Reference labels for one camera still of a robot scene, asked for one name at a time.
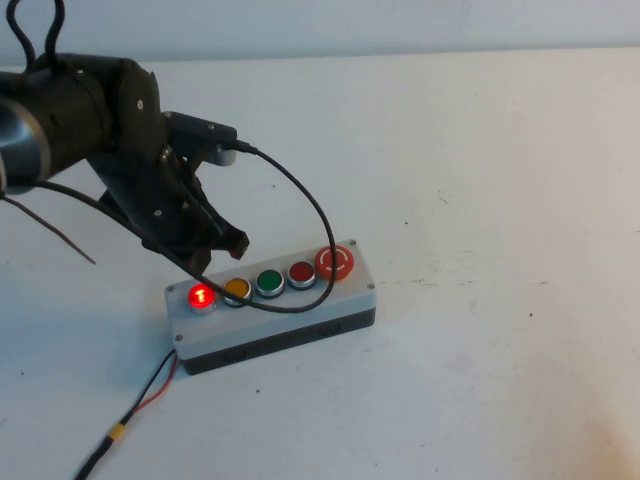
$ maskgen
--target emergency stop button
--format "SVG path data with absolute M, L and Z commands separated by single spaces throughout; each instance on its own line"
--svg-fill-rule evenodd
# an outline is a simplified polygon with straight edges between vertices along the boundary
M 353 254 L 347 247 L 342 245 L 336 246 L 336 280 L 344 280 L 347 275 L 351 273 L 355 266 L 355 260 Z M 331 268 L 334 262 L 331 261 L 331 248 L 324 247 L 318 253 L 316 253 L 316 272 L 325 280 L 331 278 Z

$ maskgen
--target red illuminated button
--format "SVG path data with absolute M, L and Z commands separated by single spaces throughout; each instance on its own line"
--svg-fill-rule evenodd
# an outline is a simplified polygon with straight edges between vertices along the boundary
M 355 260 L 353 254 L 348 248 L 343 246 L 337 246 L 336 251 L 338 258 L 336 259 L 336 280 L 343 280 L 351 273 L 355 266 Z M 324 247 L 318 253 L 316 253 L 316 271 L 325 280 L 329 280 L 331 277 L 331 249 Z
M 189 305 L 195 313 L 204 315 L 213 310 L 216 292 L 206 285 L 199 283 L 189 290 Z
M 306 290 L 316 283 L 316 272 L 309 262 L 297 262 L 289 268 L 289 285 L 296 290 Z

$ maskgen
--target yellow button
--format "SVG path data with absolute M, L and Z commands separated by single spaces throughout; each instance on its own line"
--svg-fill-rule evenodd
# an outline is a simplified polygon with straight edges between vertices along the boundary
M 238 297 L 242 297 L 246 300 L 251 298 L 251 284 L 244 278 L 233 278 L 224 284 L 224 289 Z M 235 300 L 224 297 L 224 301 L 230 307 L 242 307 L 243 305 Z

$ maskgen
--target black cable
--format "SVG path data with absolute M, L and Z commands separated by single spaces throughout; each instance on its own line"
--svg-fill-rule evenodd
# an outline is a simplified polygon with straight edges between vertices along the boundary
M 153 382 L 162 371 L 162 368 L 164 367 L 164 365 L 175 353 L 176 353 L 175 350 L 171 350 L 167 354 L 167 356 L 164 357 L 164 360 L 162 360 L 162 363 L 160 364 L 160 366 L 156 369 L 155 373 L 151 376 L 151 379 L 149 380 L 147 385 L 144 387 L 144 390 L 142 390 L 142 393 L 140 394 L 136 402 L 133 404 L 131 409 L 125 414 L 124 417 L 122 417 L 122 419 L 118 423 L 116 423 L 116 425 L 111 429 L 111 431 L 102 439 L 102 442 L 100 442 L 100 445 L 98 445 L 98 448 L 96 448 L 93 451 L 93 453 L 89 456 L 89 458 L 87 459 L 85 464 L 82 466 L 82 468 L 80 468 L 80 470 L 78 471 L 78 474 L 76 475 L 76 480 L 86 480 L 89 477 L 89 474 L 94 469 L 98 461 L 105 455 L 105 453 L 109 451 L 109 449 L 111 448 L 111 445 L 113 445 L 113 442 L 115 442 L 117 438 L 122 434 L 122 432 L 124 431 L 125 425 L 129 422 L 129 420 L 131 420 L 131 417 L 133 417 L 136 407 L 140 405 L 140 403 L 144 399 L 144 396 L 147 394 L 147 391 L 149 391 L 149 388 L 151 388 L 151 385 L 153 385 Z
M 58 58 L 56 57 L 56 43 L 58 42 L 58 36 L 62 30 L 62 25 L 64 24 L 65 8 L 63 0 L 54 0 L 54 3 L 56 5 L 56 13 L 44 42 L 44 53 L 47 56 L 47 61 L 51 68 L 54 71 L 57 71 L 60 69 L 60 65 L 58 63 Z
M 42 218 L 41 216 L 37 215 L 33 211 L 29 210 L 27 207 L 25 207 L 20 202 L 17 202 L 15 200 L 7 197 L 4 194 L 4 192 L 0 192 L 0 200 L 4 200 L 8 204 L 13 205 L 14 207 L 20 209 L 23 213 L 26 213 L 27 215 L 29 215 L 36 222 L 38 222 L 40 225 L 42 225 L 43 227 L 47 228 L 51 232 L 55 233 L 58 237 L 60 237 L 60 239 L 62 239 L 62 241 L 64 241 L 67 245 L 69 245 L 76 252 L 78 252 L 80 255 L 82 255 L 86 260 L 88 260 L 89 262 L 93 263 L 94 265 L 96 264 L 96 262 L 89 255 L 84 253 L 80 247 L 78 247 L 75 243 L 73 243 L 69 237 L 67 237 L 64 233 L 62 233 L 56 227 L 54 227 L 49 222 L 47 222 L 44 218 Z
M 16 7 L 20 0 L 10 0 L 7 4 L 7 23 L 9 24 L 9 28 L 16 36 L 20 45 L 22 45 L 22 49 L 24 50 L 24 56 L 27 58 L 27 66 L 24 69 L 25 73 L 29 73 L 33 70 L 33 65 L 36 62 L 36 51 L 33 49 L 33 45 L 29 40 L 29 37 L 22 31 L 18 22 L 16 21 Z
M 243 143 L 243 142 L 238 142 L 237 147 L 238 147 L 237 148 L 238 151 L 252 153 L 254 155 L 257 155 L 257 156 L 261 157 L 262 159 L 267 161 L 269 164 L 273 165 L 285 177 L 287 177 L 296 187 L 298 187 L 298 189 L 304 194 L 305 197 L 307 197 L 307 199 L 311 202 L 311 204 L 315 208 L 316 212 L 320 216 L 320 219 L 322 220 L 322 224 L 324 225 L 325 230 L 327 232 L 327 237 L 329 238 L 329 248 L 330 248 L 330 251 L 331 251 L 331 258 L 334 259 L 333 261 L 335 262 L 335 259 L 338 258 L 338 255 L 337 255 L 337 250 L 336 250 L 336 242 L 335 242 L 335 239 L 333 237 L 333 231 L 331 230 L 331 226 L 329 225 L 329 220 L 327 219 L 327 216 L 322 211 L 322 208 L 320 207 L 320 205 L 318 204 L 316 199 L 313 197 L 313 195 L 311 195 L 311 193 L 304 187 L 304 185 L 302 185 L 300 183 L 300 181 L 297 178 L 295 178 L 291 173 L 289 173 L 282 165 L 280 165 L 278 162 L 276 162 L 273 158 L 269 157 L 268 155 L 266 155 L 265 153 L 261 152 L 257 148 L 252 147 L 252 146 L 250 146 L 250 145 L 248 145 L 246 143 Z M 33 187 L 44 188 L 44 189 L 47 189 L 47 190 L 52 190 L 52 191 L 58 192 L 58 193 L 62 193 L 63 195 L 67 195 L 69 197 L 75 198 L 76 200 L 78 200 L 78 201 L 80 201 L 82 203 L 85 203 L 86 205 L 89 205 L 90 207 L 102 212 L 103 214 L 105 214 L 108 217 L 110 217 L 112 220 L 118 222 L 120 225 L 122 225 L 124 228 L 129 230 L 135 236 L 137 236 L 141 240 L 144 240 L 145 242 L 150 244 L 153 247 L 154 250 L 156 250 L 158 253 L 160 253 L 163 256 L 165 256 L 168 260 L 170 260 L 172 263 L 174 263 L 176 266 L 178 266 L 181 270 L 186 272 L 188 275 L 190 275 L 194 279 L 196 279 L 199 282 L 203 283 L 204 285 L 208 286 L 209 288 L 211 288 L 212 290 L 214 290 L 218 294 L 223 295 L 223 296 L 225 296 L 225 297 L 227 297 L 227 298 L 229 298 L 229 299 L 231 299 L 233 301 L 236 301 L 236 302 L 238 302 L 238 303 L 240 303 L 242 305 L 247 305 L 249 307 L 257 308 L 258 310 L 263 310 L 265 312 L 273 312 L 273 313 L 303 313 L 303 312 L 308 312 L 309 310 L 312 310 L 312 309 L 316 308 L 318 305 L 320 305 L 322 302 L 324 302 L 327 299 L 327 297 L 331 294 L 331 291 L 333 290 L 333 287 L 334 287 L 335 282 L 336 282 L 336 272 L 337 272 L 337 270 L 335 268 L 332 268 L 331 269 L 331 276 L 329 278 L 329 283 L 327 284 L 327 288 L 324 290 L 324 292 L 316 300 L 314 300 L 313 302 L 311 302 L 311 303 L 309 303 L 307 305 L 300 306 L 300 307 L 278 307 L 278 306 L 275 306 L 275 305 L 268 305 L 268 304 L 264 304 L 264 303 L 259 303 L 259 302 L 254 302 L 254 301 L 251 301 L 251 300 L 247 300 L 244 297 L 239 297 L 237 295 L 232 294 L 231 292 L 227 292 L 223 287 L 221 287 L 220 285 L 212 282 L 211 280 L 206 278 L 204 275 L 200 275 L 200 274 L 197 274 L 197 273 L 193 272 L 191 270 L 191 268 L 189 267 L 189 265 L 186 264 L 185 262 L 183 262 L 170 249 L 168 249 L 164 245 L 159 244 L 154 239 L 150 238 L 143 230 L 141 230 L 140 228 L 136 227 L 131 222 L 129 222 L 127 219 L 121 217 L 117 213 L 114 213 L 112 210 L 110 210 L 108 207 L 104 206 L 102 203 L 98 202 L 97 200 L 94 200 L 93 198 L 91 198 L 91 197 L 89 197 L 89 196 L 87 196 L 87 195 L 85 195 L 85 194 L 83 194 L 81 192 L 73 190 L 72 188 L 66 187 L 64 185 L 58 185 L 56 183 L 46 182 L 46 181 L 42 181 L 42 180 L 33 180 L 33 181 L 30 181 L 28 183 L 28 185 L 29 186 L 33 186 Z

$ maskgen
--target white surface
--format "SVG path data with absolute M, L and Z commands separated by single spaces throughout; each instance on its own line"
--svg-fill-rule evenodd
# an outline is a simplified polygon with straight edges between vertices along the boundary
M 97 478 L 640 476 L 640 50 L 151 67 L 165 109 L 238 127 L 308 185 L 379 308 L 180 374 Z M 259 160 L 201 178 L 245 263 L 322 241 Z M 86 165 L 60 181 L 102 193 Z M 98 265 L 0 205 L 0 468 L 69 478 L 168 350 L 162 289 L 185 277 L 82 205 L 22 199 Z
M 637 0 L 67 0 L 60 49 L 141 60 L 638 45 Z M 52 0 L 21 2 L 36 51 Z M 0 21 L 0 65 L 22 63 Z

